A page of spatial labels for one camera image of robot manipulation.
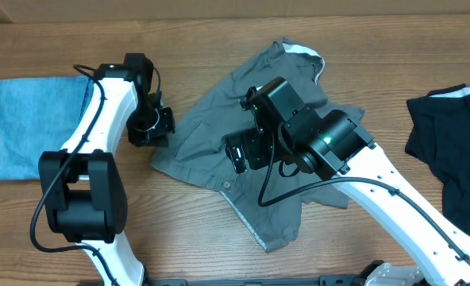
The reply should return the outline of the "grey shorts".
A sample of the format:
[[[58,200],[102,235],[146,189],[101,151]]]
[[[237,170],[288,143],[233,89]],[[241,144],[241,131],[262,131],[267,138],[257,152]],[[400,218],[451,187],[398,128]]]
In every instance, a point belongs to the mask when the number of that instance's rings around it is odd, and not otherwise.
[[[242,111],[239,98],[250,87],[261,88],[277,76],[288,80],[320,116],[339,109],[361,121],[363,109],[329,101],[319,83],[325,66],[312,48],[286,38],[275,41],[204,94],[181,117],[169,146],[156,152],[151,165],[177,180],[219,192],[266,252],[286,246],[298,237],[303,204],[345,209],[349,197],[329,185],[259,207],[265,169],[235,173],[224,139],[254,125],[252,115]]]

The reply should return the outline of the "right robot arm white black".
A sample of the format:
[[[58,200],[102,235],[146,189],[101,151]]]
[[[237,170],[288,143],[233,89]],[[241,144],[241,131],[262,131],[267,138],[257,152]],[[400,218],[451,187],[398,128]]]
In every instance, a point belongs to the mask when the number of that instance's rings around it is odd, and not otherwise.
[[[383,149],[345,112],[325,117],[301,110],[288,121],[279,115],[254,114],[257,126],[225,138],[225,151],[236,173],[271,169],[275,162],[294,164],[318,182],[273,199],[269,207],[314,188],[336,185],[362,206],[412,257],[413,268],[395,275],[382,264],[357,279],[361,285],[470,285],[470,236],[433,207],[389,161]]]

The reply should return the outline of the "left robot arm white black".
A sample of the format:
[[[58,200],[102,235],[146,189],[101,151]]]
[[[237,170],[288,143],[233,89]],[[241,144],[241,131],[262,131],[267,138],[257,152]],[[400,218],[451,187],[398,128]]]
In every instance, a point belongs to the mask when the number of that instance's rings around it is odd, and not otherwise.
[[[84,251],[104,285],[149,285],[124,231],[129,207],[114,158],[124,130],[136,147],[168,145],[173,113],[161,90],[151,90],[160,73],[147,58],[74,68],[94,91],[71,137],[40,156],[43,195],[30,221],[30,241],[44,253]]]

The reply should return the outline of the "folded blue denim garment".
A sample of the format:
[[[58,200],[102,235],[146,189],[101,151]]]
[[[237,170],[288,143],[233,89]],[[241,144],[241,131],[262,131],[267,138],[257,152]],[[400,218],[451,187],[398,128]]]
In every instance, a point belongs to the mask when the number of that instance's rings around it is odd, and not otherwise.
[[[71,137],[92,94],[85,76],[0,79],[0,180],[37,179],[41,154]]]

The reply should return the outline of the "black garment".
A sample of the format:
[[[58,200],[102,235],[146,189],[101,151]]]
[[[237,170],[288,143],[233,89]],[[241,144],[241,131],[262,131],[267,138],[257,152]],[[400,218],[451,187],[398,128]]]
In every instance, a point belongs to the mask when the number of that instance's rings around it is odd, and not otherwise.
[[[413,127],[405,152],[443,183],[443,215],[470,236],[470,87],[433,90],[406,105]]]

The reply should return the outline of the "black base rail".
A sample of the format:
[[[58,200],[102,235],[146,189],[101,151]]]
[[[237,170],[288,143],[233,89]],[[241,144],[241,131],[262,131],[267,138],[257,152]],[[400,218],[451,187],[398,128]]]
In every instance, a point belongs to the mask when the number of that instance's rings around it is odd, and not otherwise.
[[[145,271],[144,286],[353,286],[369,282],[370,270],[376,270],[383,261],[372,261],[359,274],[324,274],[318,278],[275,278],[248,280],[151,280]]]

